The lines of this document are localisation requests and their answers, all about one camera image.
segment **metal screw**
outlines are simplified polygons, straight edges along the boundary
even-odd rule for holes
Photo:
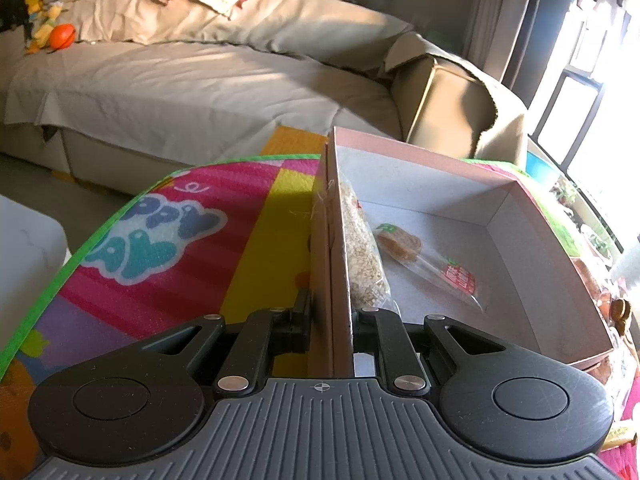
[[[396,377],[394,385],[398,390],[404,390],[406,392],[417,392],[423,389],[427,383],[424,382],[422,377],[416,375],[402,375]]]
[[[240,375],[228,375],[218,381],[218,387],[226,392],[241,392],[248,386],[249,381]]]

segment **blue object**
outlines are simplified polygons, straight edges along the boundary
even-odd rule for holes
[[[560,176],[558,168],[531,152],[527,152],[527,173],[547,190],[553,187]]]

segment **floor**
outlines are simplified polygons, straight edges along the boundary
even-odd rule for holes
[[[59,180],[49,170],[0,154],[0,195],[55,218],[73,253],[130,197],[85,189]]]

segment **red label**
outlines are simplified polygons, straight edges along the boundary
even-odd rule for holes
[[[476,278],[460,266],[447,265],[444,277],[462,292],[473,294],[476,291]]]

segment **snack package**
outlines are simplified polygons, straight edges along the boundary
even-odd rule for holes
[[[376,240],[353,187],[347,180],[340,183],[340,199],[351,306],[386,308],[399,316],[398,306],[391,298]]]
[[[466,304],[485,312],[486,293],[476,277],[456,262],[424,248],[422,240],[394,224],[380,224],[373,231],[378,246],[396,262]]]

